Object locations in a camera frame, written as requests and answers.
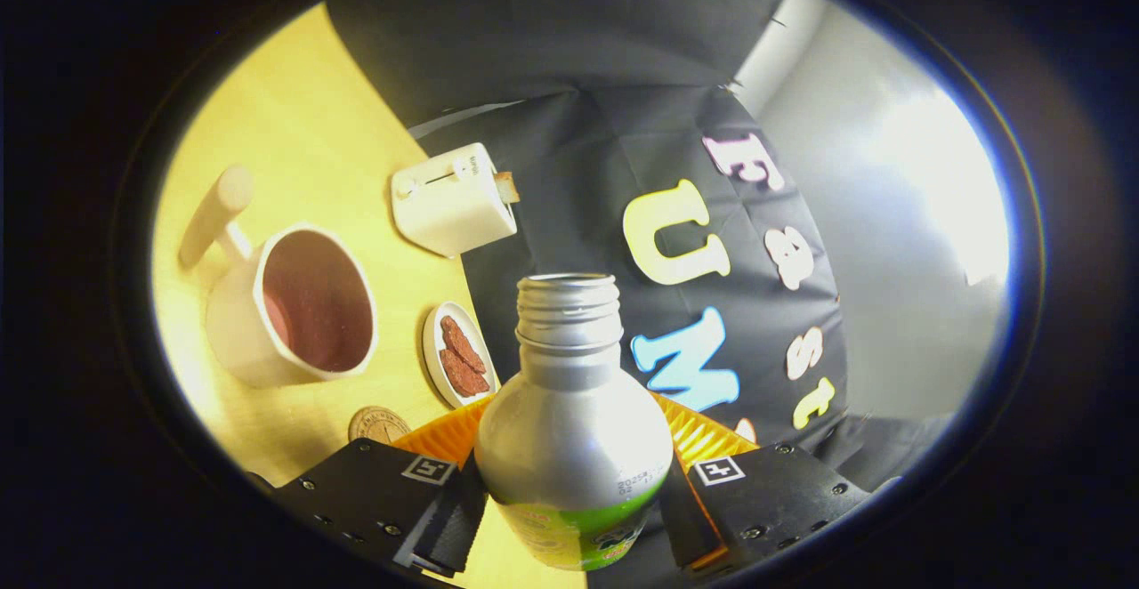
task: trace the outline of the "bottle neck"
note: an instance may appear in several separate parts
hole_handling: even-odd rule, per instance
[[[621,345],[589,352],[550,351],[524,344],[518,347],[523,377],[558,391],[585,391],[611,382],[621,373]]]
[[[518,283],[518,358],[530,382],[582,391],[621,370],[621,316],[613,276],[560,273]]]

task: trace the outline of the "mug handle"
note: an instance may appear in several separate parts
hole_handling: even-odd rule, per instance
[[[235,218],[253,201],[253,174],[240,164],[228,167],[194,212],[186,228],[178,257],[186,268],[194,267],[215,240],[231,262],[245,262],[253,249]]]

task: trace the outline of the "white dish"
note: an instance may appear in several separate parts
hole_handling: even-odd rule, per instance
[[[443,327],[440,326],[440,322],[448,316],[454,320],[462,334],[467,336],[467,342],[470,343],[475,353],[483,359],[483,365],[486,366],[486,373],[483,374],[483,377],[491,385],[490,391],[472,396],[464,396],[459,395],[459,392],[454,391],[454,387],[451,386],[451,381],[448,379],[446,371],[443,370],[443,362],[439,359],[439,352],[446,349],[446,344],[443,342]],[[491,354],[486,350],[486,343],[483,342],[483,336],[478,333],[478,328],[470,316],[453,302],[443,302],[443,304],[440,304],[434,311],[427,314],[427,321],[424,322],[424,361],[427,362],[427,371],[431,374],[432,382],[435,383],[435,388],[443,395],[446,403],[456,409],[466,407],[498,391],[498,376],[494,374],[494,365],[491,362]]]

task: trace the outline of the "chocolate cookie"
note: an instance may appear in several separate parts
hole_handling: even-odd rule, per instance
[[[450,349],[440,351],[439,359],[440,362],[443,362],[443,371],[446,374],[446,379],[451,382],[451,386],[454,387],[456,393],[459,395],[469,398],[491,390],[491,385],[486,382],[486,378],[476,374],[464,359],[459,358],[459,354],[456,354]]]
[[[470,342],[467,341],[467,336],[462,334],[462,329],[459,328],[458,322],[454,321],[450,316],[443,317],[440,320],[440,327],[443,328],[443,344],[448,346],[451,351],[456,353],[467,366],[470,367],[476,374],[485,374],[486,365],[483,365],[483,359],[478,357],[474,347],[470,346]]]

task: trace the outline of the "black fabric backdrop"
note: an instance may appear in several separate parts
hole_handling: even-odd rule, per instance
[[[581,88],[728,83],[779,1],[328,0],[328,9],[411,126]]]
[[[518,232],[464,253],[475,312],[495,369],[503,379],[518,370],[516,284],[525,276],[589,271],[616,276],[625,327],[622,367],[640,382],[629,341],[688,327],[706,306],[723,317],[727,340],[707,369],[736,370],[739,398],[704,410],[735,427],[755,426],[762,444],[798,440],[829,423],[792,426],[800,399],[823,376],[837,390],[827,418],[845,408],[846,352],[834,276],[806,204],[787,177],[780,191],[721,174],[700,136],[739,138],[756,132],[729,91],[649,87],[567,91],[484,112],[425,136],[419,144],[439,155],[472,141],[484,144],[500,171],[514,173],[522,195],[515,205]],[[731,260],[728,276],[707,273],[664,286],[633,263],[622,230],[626,204],[645,193],[691,180],[711,221],[661,229],[667,255],[704,246],[720,236]],[[763,245],[767,229],[800,229],[814,255],[814,272],[792,292],[779,280]],[[796,335],[823,332],[822,359],[797,381],[786,376],[785,354]]]

